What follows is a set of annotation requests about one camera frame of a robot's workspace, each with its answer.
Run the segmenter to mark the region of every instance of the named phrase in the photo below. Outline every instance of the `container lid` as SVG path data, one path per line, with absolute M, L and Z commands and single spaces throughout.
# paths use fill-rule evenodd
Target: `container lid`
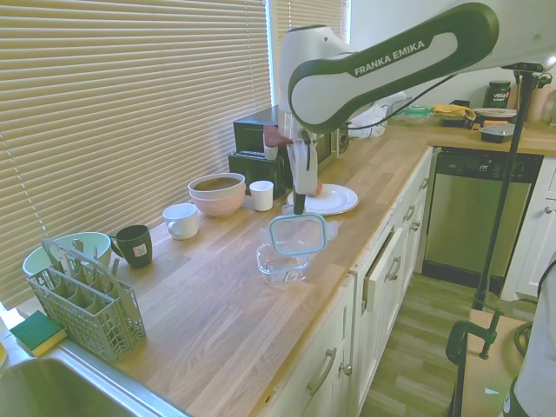
M 430 114 L 431 110 L 427 107 L 420 107 L 420 106 L 410 106 L 404 109 L 401 113 L 404 115 L 417 115 L 417 116 L 426 116 Z
M 511 136 L 513 135 L 514 129 L 515 129 L 515 124 L 499 123 L 499 124 L 493 124 L 491 126 L 486 126 L 484 128 L 480 128 L 479 132 L 487 133 L 488 135 Z
M 509 81 L 491 81 L 488 85 L 491 87 L 509 87 L 510 84 Z
M 268 225 L 270 241 L 280 255 L 316 254 L 328 243 L 328 228 L 324 217 L 315 213 L 279 215 Z

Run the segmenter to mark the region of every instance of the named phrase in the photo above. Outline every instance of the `stainless steel dishwasher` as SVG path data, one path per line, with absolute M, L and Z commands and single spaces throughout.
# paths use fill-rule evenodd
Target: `stainless steel dishwasher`
M 438 154 L 422 272 L 476 287 L 487 256 L 507 153 L 443 149 Z M 494 247 L 491 290 L 499 292 L 542 156 L 519 154 Z

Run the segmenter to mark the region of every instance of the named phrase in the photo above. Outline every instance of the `kitchen counter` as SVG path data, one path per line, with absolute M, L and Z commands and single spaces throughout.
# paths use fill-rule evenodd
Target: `kitchen counter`
M 246 198 L 229 218 L 202 218 L 187 241 L 154 228 L 153 263 L 131 270 L 123 262 L 118 272 L 135 288 L 148 336 L 118 367 L 195 417 L 255 414 L 426 149 L 424 136 L 393 129 L 353 141 L 321 175 L 360 202 L 333 217 L 339 235 L 314 257 L 305 282 L 270 286 L 257 268 L 256 249 L 283 197 L 266 213 Z
M 404 129 L 408 135 L 424 136 L 431 146 L 448 146 L 464 149 L 498 150 L 508 152 L 510 142 L 490 143 L 480 140 L 478 130 L 444 128 L 439 125 L 425 125 L 422 127 L 390 126 L 388 129 Z M 521 133 L 518 152 L 521 154 L 534 154 L 556 156 L 556 129 L 545 123 L 526 123 Z

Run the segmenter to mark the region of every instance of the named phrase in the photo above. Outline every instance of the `kitchen sink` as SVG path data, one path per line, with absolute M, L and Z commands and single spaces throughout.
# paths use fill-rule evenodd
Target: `kitchen sink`
M 72 341 L 33 358 L 13 334 L 0 340 L 8 351 L 0 367 L 0 417 L 189 417 Z
M 0 414 L 132 416 L 57 359 L 25 361 L 0 377 Z

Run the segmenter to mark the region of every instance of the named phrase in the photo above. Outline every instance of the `bowl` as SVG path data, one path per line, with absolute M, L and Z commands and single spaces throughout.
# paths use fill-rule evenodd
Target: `bowl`
M 199 190 L 195 189 L 196 186 L 202 182 L 210 180 L 218 180 L 219 178 L 231 178 L 236 180 L 237 183 L 233 185 L 222 188 L 222 189 L 210 189 L 210 190 Z M 194 198 L 199 198 L 202 200 L 219 200 L 222 198 L 230 197 L 232 195 L 245 194 L 245 177 L 241 174 L 236 174 L 235 172 L 223 172 L 220 174 L 205 175 L 193 180 L 188 185 L 189 195 Z
M 96 246 L 98 261 L 108 267 L 112 251 L 110 250 L 110 238 L 107 235 L 99 232 L 79 232 L 58 237 L 55 240 L 68 248 L 72 248 L 71 243 L 74 239 L 79 239 L 83 242 L 83 252 L 91 258 L 94 255 L 94 247 Z M 54 249 L 52 249 L 52 254 L 57 259 L 60 259 L 60 256 L 56 255 Z M 28 276 L 32 276 L 48 268 L 50 264 L 49 256 L 46 255 L 43 247 L 39 246 L 23 261 L 23 271 Z
M 225 217 L 234 213 L 239 207 L 242 206 L 245 199 L 245 191 L 223 197 L 219 200 L 204 200 L 191 196 L 191 201 L 200 209 L 203 214 L 213 217 Z

